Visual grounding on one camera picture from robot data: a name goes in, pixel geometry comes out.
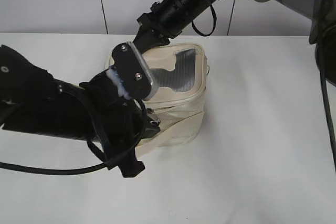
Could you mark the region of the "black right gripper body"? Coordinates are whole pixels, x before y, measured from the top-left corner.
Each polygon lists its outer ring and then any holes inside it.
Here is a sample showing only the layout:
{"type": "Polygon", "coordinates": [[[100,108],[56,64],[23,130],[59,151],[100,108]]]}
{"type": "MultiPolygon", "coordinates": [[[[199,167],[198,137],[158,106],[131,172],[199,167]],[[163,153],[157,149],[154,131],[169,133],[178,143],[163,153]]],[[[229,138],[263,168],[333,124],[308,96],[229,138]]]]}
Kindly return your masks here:
{"type": "Polygon", "coordinates": [[[170,43],[170,39],[179,36],[188,25],[191,25],[198,35],[210,36],[210,33],[205,34],[198,30],[194,20],[209,8],[215,27],[217,25],[217,15],[213,7],[215,1],[217,0],[163,0],[153,3],[151,11],[138,18],[140,27],[133,43],[139,51],[166,46],[170,43]]]}

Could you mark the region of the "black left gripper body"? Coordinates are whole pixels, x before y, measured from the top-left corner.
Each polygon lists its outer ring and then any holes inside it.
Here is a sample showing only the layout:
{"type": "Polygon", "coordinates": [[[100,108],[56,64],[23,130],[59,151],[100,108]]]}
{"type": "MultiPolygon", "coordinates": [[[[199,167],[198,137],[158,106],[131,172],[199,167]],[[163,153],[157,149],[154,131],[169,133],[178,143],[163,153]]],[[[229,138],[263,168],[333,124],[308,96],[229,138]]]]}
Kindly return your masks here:
{"type": "Polygon", "coordinates": [[[86,96],[81,103],[94,129],[94,136],[87,138],[89,149],[107,169],[118,167],[123,177],[136,177],[145,166],[135,148],[142,139],[160,132],[159,122],[148,115],[142,100],[120,97],[105,72],[79,86],[86,96]]]}

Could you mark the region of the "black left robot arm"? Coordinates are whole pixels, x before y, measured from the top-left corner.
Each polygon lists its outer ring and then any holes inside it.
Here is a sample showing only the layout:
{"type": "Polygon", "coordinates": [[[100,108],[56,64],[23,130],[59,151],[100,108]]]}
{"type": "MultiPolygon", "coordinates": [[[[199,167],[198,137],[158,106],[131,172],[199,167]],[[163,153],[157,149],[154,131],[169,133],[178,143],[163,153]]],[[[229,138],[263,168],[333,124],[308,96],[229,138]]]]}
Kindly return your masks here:
{"type": "Polygon", "coordinates": [[[71,176],[119,168],[125,178],[145,166],[136,147],[160,131],[144,105],[155,80],[132,42],[112,51],[113,65],[78,85],[54,78],[8,46],[1,46],[1,128],[7,131],[83,140],[98,158],[95,166],[45,169],[1,163],[17,172],[71,176]]]}

